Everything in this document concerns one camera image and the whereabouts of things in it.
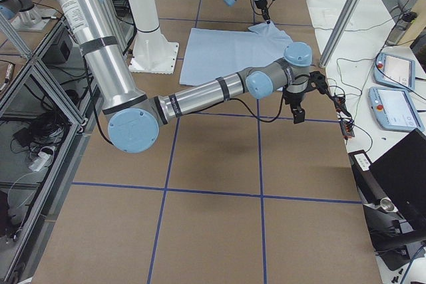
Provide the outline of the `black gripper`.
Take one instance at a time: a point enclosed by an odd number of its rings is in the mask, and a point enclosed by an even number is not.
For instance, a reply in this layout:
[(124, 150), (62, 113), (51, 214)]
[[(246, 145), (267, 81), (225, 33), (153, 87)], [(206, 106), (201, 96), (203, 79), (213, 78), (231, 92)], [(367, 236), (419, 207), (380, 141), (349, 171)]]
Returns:
[(284, 102), (286, 105), (290, 106), (290, 110), (294, 117), (294, 124), (299, 124), (305, 121), (306, 112), (302, 108), (304, 96), (305, 94), (302, 92), (284, 92)]
[(267, 0), (255, 0), (254, 1), (256, 7), (262, 12), (262, 17), (264, 21), (269, 24), (270, 23), (270, 15), (268, 11), (268, 2)]

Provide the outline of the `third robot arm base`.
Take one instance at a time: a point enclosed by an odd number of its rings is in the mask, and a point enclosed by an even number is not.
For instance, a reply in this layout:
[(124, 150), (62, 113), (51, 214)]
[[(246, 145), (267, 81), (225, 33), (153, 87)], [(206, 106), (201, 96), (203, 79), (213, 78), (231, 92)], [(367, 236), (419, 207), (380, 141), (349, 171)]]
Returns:
[(39, 9), (33, 0), (1, 0), (1, 14), (18, 31), (42, 31), (53, 16), (50, 9)]

